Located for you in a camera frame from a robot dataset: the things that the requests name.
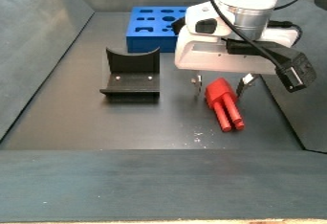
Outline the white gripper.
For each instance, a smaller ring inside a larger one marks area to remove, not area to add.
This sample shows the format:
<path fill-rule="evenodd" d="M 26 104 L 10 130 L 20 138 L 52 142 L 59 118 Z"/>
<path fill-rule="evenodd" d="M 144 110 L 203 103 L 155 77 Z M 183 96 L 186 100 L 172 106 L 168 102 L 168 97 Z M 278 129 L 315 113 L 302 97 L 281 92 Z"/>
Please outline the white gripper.
<path fill-rule="evenodd" d="M 217 1 L 223 16 L 251 40 L 258 43 L 274 42 L 291 47 L 298 32 L 282 27 L 267 26 L 273 10 L 250 10 L 237 8 Z M 238 83 L 237 95 L 242 97 L 253 86 L 259 74 L 275 74 L 274 63 L 253 54 L 231 54 L 227 51 L 227 40 L 241 40 L 237 33 L 225 24 L 210 2 L 187 8 L 186 25 L 182 27 L 176 49 L 175 65 L 179 69 L 194 70 L 191 83 L 194 95 L 202 91 L 202 71 L 221 71 L 246 74 Z"/>

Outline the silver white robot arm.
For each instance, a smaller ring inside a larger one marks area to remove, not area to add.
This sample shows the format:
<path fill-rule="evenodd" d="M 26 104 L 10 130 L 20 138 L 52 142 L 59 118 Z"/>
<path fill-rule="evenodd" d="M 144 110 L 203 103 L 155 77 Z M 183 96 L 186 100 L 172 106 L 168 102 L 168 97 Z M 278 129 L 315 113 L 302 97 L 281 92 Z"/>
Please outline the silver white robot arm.
<path fill-rule="evenodd" d="M 309 0 L 327 10 L 327 0 Z M 278 75 L 287 91 L 317 78 L 306 55 L 291 46 L 298 32 L 269 24 L 278 0 L 210 0 L 187 8 L 175 65 L 180 69 L 243 73 L 245 90 L 262 74 Z"/>

